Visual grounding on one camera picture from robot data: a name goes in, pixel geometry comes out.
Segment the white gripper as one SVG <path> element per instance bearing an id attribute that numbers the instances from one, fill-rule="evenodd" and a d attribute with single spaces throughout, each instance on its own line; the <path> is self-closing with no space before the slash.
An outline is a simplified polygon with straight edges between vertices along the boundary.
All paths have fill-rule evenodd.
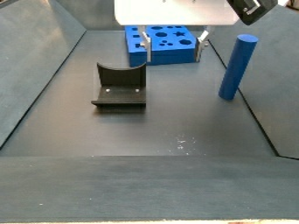
<path id="1" fill-rule="evenodd" d="M 114 0 L 114 17 L 121 25 L 138 25 L 140 46 L 152 61 L 152 40 L 145 25 L 233 25 L 237 14 L 225 0 Z M 196 38 L 194 59 L 200 61 L 210 28 Z"/>

